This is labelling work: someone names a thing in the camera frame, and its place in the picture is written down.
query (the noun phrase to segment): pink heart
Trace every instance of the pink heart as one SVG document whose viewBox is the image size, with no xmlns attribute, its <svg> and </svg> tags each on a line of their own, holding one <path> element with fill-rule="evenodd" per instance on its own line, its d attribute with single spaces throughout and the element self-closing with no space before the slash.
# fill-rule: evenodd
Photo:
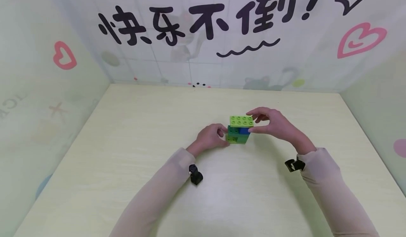
<svg viewBox="0 0 406 237">
<path fill-rule="evenodd" d="M 55 43 L 55 55 L 54 55 L 54 63 L 61 68 L 62 70 L 70 70 L 73 69 L 78 63 L 76 62 L 75 56 L 70 50 L 70 48 L 66 45 L 66 43 L 58 41 Z M 61 64 L 61 59 L 63 58 L 63 54 L 61 49 L 64 49 L 70 58 L 70 62 Z"/>
<path fill-rule="evenodd" d="M 406 158 L 406 139 L 398 139 L 393 143 L 393 149 L 400 157 Z"/>
<path fill-rule="evenodd" d="M 378 38 L 371 44 L 369 44 L 366 47 L 360 48 L 359 50 L 354 50 L 348 53 L 344 53 L 344 46 L 345 43 L 347 42 L 348 37 L 357 29 L 362 29 L 362 33 L 361 35 L 358 37 L 359 40 L 367 37 L 368 35 L 371 34 L 377 34 Z M 380 42 L 383 41 L 383 39 L 385 39 L 386 34 L 388 33 L 388 31 L 384 28 L 374 28 L 371 29 L 371 24 L 370 23 L 361 23 L 359 25 L 356 25 L 355 27 L 353 27 L 352 29 L 350 29 L 347 33 L 345 33 L 345 35 L 343 36 L 343 38 L 340 41 L 340 44 L 338 46 L 338 52 L 337 52 L 337 58 L 345 58 L 347 56 L 353 56 L 359 53 L 363 53 L 366 52 L 368 50 L 371 50 L 373 47 L 375 47 L 376 45 L 378 45 Z M 364 43 L 358 43 L 358 44 L 353 44 L 353 41 L 351 41 L 348 44 L 349 48 L 357 48 L 360 47 L 361 45 L 363 45 Z"/>
</svg>

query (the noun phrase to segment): wrist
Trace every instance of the wrist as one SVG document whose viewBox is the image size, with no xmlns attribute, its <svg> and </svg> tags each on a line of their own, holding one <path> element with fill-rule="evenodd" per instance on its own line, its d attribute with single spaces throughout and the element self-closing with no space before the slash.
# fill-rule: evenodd
<svg viewBox="0 0 406 237">
<path fill-rule="evenodd" d="M 291 144 L 296 149 L 297 153 L 302 155 L 317 150 L 313 142 L 302 132 L 291 142 Z"/>
<path fill-rule="evenodd" d="M 197 158 L 204 151 L 204 148 L 199 141 L 194 141 L 192 144 L 190 144 L 190 146 L 186 148 L 186 150 L 195 158 Z"/>
</svg>

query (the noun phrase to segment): wall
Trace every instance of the wall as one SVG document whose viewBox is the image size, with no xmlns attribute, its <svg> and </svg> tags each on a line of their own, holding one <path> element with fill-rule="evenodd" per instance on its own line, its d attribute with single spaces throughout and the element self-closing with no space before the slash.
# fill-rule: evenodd
<svg viewBox="0 0 406 237">
<path fill-rule="evenodd" d="M 61 9 L 70 11 L 117 83 L 339 92 L 404 42 L 404 5 L 404 0 L 64 0 Z M 207 19 L 199 20 L 202 12 Z"/>
<path fill-rule="evenodd" d="M 0 0 L 0 236 L 12 236 L 109 80 L 51 0 Z"/>
<path fill-rule="evenodd" d="M 342 93 L 406 194 L 406 46 Z"/>
</svg>

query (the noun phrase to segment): hand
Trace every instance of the hand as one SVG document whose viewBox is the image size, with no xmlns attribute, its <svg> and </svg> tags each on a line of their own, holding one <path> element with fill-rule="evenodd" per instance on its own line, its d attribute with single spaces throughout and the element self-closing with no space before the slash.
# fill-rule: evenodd
<svg viewBox="0 0 406 237">
<path fill-rule="evenodd" d="M 224 125 L 212 123 L 199 132 L 196 140 L 186 150 L 196 158 L 207 149 L 227 147 L 230 143 L 220 138 L 224 137 L 225 133 L 227 133 L 227 128 Z"/>
<path fill-rule="evenodd" d="M 276 109 L 259 107 L 248 111 L 247 115 L 251 115 L 256 123 L 269 120 L 268 125 L 251 127 L 248 130 L 249 132 L 269 134 L 275 138 L 288 141 L 296 148 L 298 154 L 316 151 L 316 147 L 310 139 Z"/>
</svg>

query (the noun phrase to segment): stacked bricks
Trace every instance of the stacked bricks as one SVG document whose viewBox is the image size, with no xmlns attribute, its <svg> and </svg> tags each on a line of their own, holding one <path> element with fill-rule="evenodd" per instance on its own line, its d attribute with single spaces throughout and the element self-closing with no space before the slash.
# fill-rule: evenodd
<svg viewBox="0 0 406 237">
<path fill-rule="evenodd" d="M 248 129 L 254 126 L 252 117 L 230 116 L 226 139 L 230 144 L 245 144 L 250 133 Z"/>
</svg>

